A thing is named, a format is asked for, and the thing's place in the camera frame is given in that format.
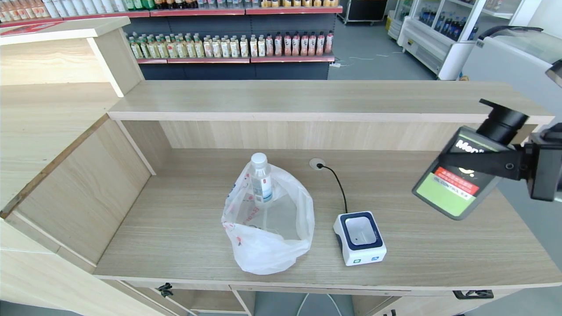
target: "white wall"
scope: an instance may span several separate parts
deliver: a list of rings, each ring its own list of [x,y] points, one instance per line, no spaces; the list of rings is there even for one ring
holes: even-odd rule
[[[529,26],[543,28],[545,32],[562,38],[562,1],[542,0]]]

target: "red label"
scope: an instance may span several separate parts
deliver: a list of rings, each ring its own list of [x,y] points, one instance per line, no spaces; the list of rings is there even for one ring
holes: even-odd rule
[[[50,22],[50,23],[40,23],[40,24],[31,24],[31,25],[25,25],[25,26],[21,26],[19,28],[16,29],[12,29],[6,32],[1,33],[2,35],[15,35],[15,34],[26,34],[26,33],[35,33],[37,31],[46,29],[46,28],[50,28],[54,25],[60,24],[63,21],[58,21],[58,22]]]
[[[447,169],[444,169],[442,167],[437,168],[437,170],[435,171],[435,175],[470,195],[474,195],[476,191],[480,189],[476,185],[466,181],[465,179],[462,179],[458,175],[449,172],[447,171]]]

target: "wooden countertop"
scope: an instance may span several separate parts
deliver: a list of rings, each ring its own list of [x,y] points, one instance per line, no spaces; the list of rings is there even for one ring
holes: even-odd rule
[[[435,158],[416,151],[264,151],[314,199],[310,251],[287,271],[243,272],[220,223],[225,196],[253,150],[173,150],[149,179],[98,262],[100,278],[248,286],[449,290],[562,284],[562,273],[494,190],[454,221],[411,189]],[[381,263],[346,267],[332,225],[343,213],[336,180],[312,170],[322,157],[337,172],[350,212],[370,210],[387,244]]]
[[[118,101],[109,83],[0,87],[0,206]]]
[[[3,35],[0,37],[0,46],[46,40],[99,37],[129,23],[130,20],[126,16],[63,21],[34,33]],[[1,28],[0,34],[16,28],[19,26]]]
[[[488,99],[548,124],[541,106],[498,82],[384,80],[145,81],[109,111],[116,120],[419,121],[481,123]]]

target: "power cord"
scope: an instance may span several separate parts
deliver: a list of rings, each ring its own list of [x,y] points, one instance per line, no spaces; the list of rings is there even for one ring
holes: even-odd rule
[[[301,306],[298,307],[298,311],[297,311],[297,315],[296,315],[296,316],[299,316],[299,315],[301,314],[302,306],[305,304],[306,299],[309,298],[309,294],[310,294],[310,293],[307,293],[307,294],[305,295],[305,298],[302,299]],[[334,298],[333,298],[330,294],[327,294],[327,295],[328,295],[328,298],[332,301],[332,303],[334,303],[334,307],[336,307],[336,310],[338,311],[339,316],[343,316],[343,315],[342,315],[342,312],[339,310],[338,304],[336,304],[336,301],[334,301]]]
[[[334,174],[334,177],[336,178],[336,181],[337,181],[338,184],[339,184],[339,189],[342,190],[343,204],[344,204],[344,206],[345,206],[345,208],[346,208],[346,214],[347,214],[347,200],[346,200],[346,194],[345,194],[344,191],[343,191],[342,183],[339,181],[338,175],[336,174],[336,172],[335,172],[332,168],[330,168],[330,167],[328,167],[328,166],[325,166],[325,165],[323,165],[323,164],[316,164],[316,167],[318,167],[318,169],[326,168],[326,169],[330,170],[330,171]]]

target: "red shelf edge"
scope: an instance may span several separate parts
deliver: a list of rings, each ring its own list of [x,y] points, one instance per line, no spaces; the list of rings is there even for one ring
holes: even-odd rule
[[[138,64],[167,64],[167,59],[137,59]]]
[[[150,17],[150,12],[148,10],[130,11],[130,12],[113,12],[113,13],[102,13],[102,14],[92,14],[92,15],[69,16],[69,17],[63,17],[62,19],[65,21],[73,21],[73,20],[85,20],[85,19],[98,19],[100,17],[114,17],[114,16]]]
[[[41,23],[49,23],[49,22],[59,22],[62,21],[61,17],[57,18],[49,18],[49,19],[36,19],[36,20],[25,20],[25,21],[10,21],[0,24],[0,28],[7,28],[11,26],[24,26],[24,25],[32,25],[32,24],[41,24]]]
[[[333,62],[336,57],[333,55],[325,56],[282,56],[282,57],[252,57],[250,62]]]
[[[248,15],[267,14],[299,14],[299,13],[342,13],[343,7],[278,7],[278,8],[246,8]]]
[[[244,15],[244,8],[239,9],[176,9],[153,10],[150,16],[197,16],[197,15]]]
[[[249,64],[249,58],[171,58],[168,64]]]

